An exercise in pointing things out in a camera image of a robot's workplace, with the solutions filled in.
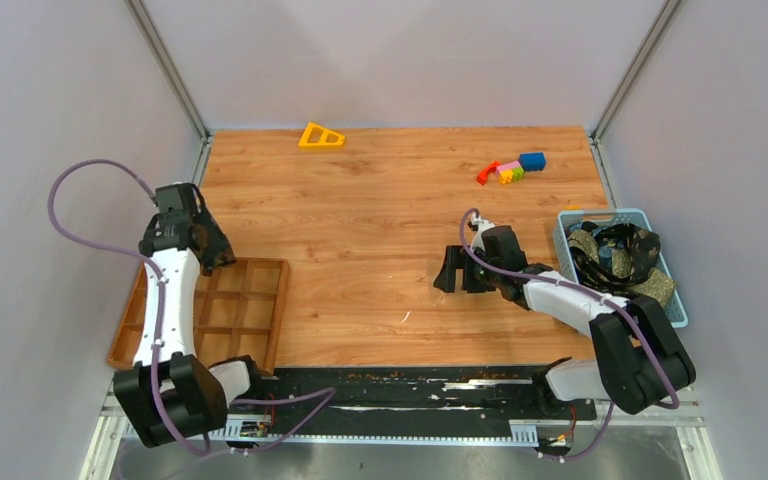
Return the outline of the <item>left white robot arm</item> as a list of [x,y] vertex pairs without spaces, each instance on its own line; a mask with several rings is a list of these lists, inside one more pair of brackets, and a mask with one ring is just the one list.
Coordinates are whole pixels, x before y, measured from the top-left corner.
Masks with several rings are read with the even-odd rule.
[[114,395],[148,448],[224,427],[231,404],[256,412],[267,390],[250,356],[206,366],[196,354],[198,280],[237,261],[199,188],[160,187],[154,202],[158,211],[138,245],[147,286],[143,337],[131,368],[113,378]]

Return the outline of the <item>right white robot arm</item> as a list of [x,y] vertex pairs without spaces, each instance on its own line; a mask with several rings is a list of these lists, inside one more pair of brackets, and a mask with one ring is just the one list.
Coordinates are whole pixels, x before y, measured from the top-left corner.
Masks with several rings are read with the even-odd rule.
[[433,285],[444,293],[498,292],[528,311],[546,314],[591,340],[592,360],[560,359],[535,379],[531,403],[556,417],[573,400],[612,402],[628,414],[651,406],[674,409],[679,390],[697,372],[663,307],[574,283],[542,263],[528,262],[508,225],[479,221],[472,239],[445,248]]

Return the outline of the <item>blue green brown tie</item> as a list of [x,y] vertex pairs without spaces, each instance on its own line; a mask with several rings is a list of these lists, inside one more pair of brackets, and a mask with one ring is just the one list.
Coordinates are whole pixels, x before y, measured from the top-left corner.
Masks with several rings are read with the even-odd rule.
[[217,268],[234,264],[237,258],[230,243],[220,245],[216,251],[214,264]]

